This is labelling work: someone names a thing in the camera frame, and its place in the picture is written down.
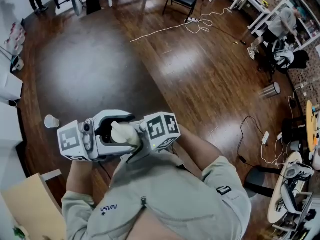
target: hardwood floor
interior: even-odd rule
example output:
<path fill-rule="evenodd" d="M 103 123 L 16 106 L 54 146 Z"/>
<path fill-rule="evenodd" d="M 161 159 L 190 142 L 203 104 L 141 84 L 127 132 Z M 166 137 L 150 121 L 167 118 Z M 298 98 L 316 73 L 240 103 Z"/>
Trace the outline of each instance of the hardwood floor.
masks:
<path fill-rule="evenodd" d="M 257 71 L 258 63 L 250 59 L 247 47 L 239 42 L 244 39 L 249 44 L 254 40 L 247 29 L 250 22 L 240 12 L 234 10 L 232 13 L 226 11 L 224 15 L 211 15 L 208 18 L 212 20 L 214 27 L 209 28 L 210 32 L 192 34 L 182 26 L 130 42 L 142 35 L 182 24 L 186 16 L 180 12 L 186 13 L 187 9 L 176 4 L 168 5 L 162 16 L 166 0 L 112 1 L 113 7 L 109 8 L 108 1 L 100 0 L 101 5 L 106 8 L 101 11 L 101 17 L 111 22 L 117 21 L 116 25 L 125 34 L 123 44 L 135 50 L 143 63 L 141 70 L 147 70 L 152 76 L 180 124 L 216 145 L 237 168 L 243 181 L 250 167 L 237 158 L 237 147 L 242 136 L 240 124 L 250 115 L 256 118 L 263 132 L 270 133 L 268 146 L 263 148 L 263 157 L 267 161 L 274 160 L 275 142 L 281 131 L 282 120 L 292 116 L 288 106 L 288 96 L 292 95 L 292 89 L 287 78 L 277 72 L 274 80 L 279 83 L 281 94 L 270 99 L 259 98 L 258 93 L 269 83 L 266 74 Z M 198 18 L 201 11 L 203 14 L 212 11 L 221 13 L 230 5 L 229 0 L 216 0 L 213 3 L 198 0 L 193 17 Z M 59 38 L 66 37 L 66 29 L 83 19 L 76 17 L 72 11 L 54 17 L 51 4 L 46 14 L 39 17 L 33 15 L 26 20 L 28 37 L 23 52 L 25 68 L 17 76 L 24 82 L 19 107 L 28 138 L 24 162 L 31 174 L 58 169 L 61 159 L 57 147 L 53 147 L 54 135 L 48 134 L 43 124 L 51 102 L 50 95 L 44 94 L 43 90 L 50 82 L 47 79 L 43 82 L 44 86 L 40 85 L 46 75 L 45 70 L 57 70 L 52 66 L 46 69 L 43 63 L 53 63 L 55 51 L 63 51 L 65 47 L 56 46 L 52 55 L 46 49 L 53 40 L 57 42 Z M 196 24 L 189 25 L 189 28 L 197 30 Z M 104 35 L 108 28 L 99 27 L 98 31 Z M 68 55 L 64 57 L 66 63 L 79 58 L 75 53 L 69 57 Z M 105 63 L 103 56 L 94 56 L 92 59 Z M 84 65 L 86 64 L 78 64 L 81 69 Z M 74 92 L 77 92 L 78 87 L 75 85 L 74 88 Z M 262 135 L 253 121 L 246 122 L 243 133 L 240 154 L 252 165 L 264 165 L 260 153 Z M 280 154 L 281 149 L 282 146 L 278 143 L 277 154 Z M 111 170 L 115 165 L 107 165 L 106 168 Z M 97 186 L 94 188 L 95 200 L 99 201 L 108 189 L 110 179 L 100 168 L 94 170 L 92 179 Z M 64 177 L 48 182 L 58 202 L 65 192 L 65 183 Z M 274 187 L 275 183 L 276 176 L 272 175 L 266 179 L 265 186 Z M 245 239 L 256 239 L 260 229 L 269 225 L 267 211 L 270 199 L 256 195 L 251 201 L 252 214 Z"/>

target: metal trash bin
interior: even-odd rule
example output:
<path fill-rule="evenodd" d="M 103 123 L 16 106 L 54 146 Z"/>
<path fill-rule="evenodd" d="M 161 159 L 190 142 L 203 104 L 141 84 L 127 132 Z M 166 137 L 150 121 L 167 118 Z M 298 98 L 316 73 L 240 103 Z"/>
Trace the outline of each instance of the metal trash bin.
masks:
<path fill-rule="evenodd" d="M 264 88 L 262 90 L 261 95 L 264 98 L 271 98 L 273 96 L 279 95 L 280 92 L 281 92 L 281 90 L 280 90 L 279 84 L 277 82 L 274 82 L 274 83 L 268 85 L 266 88 Z"/>

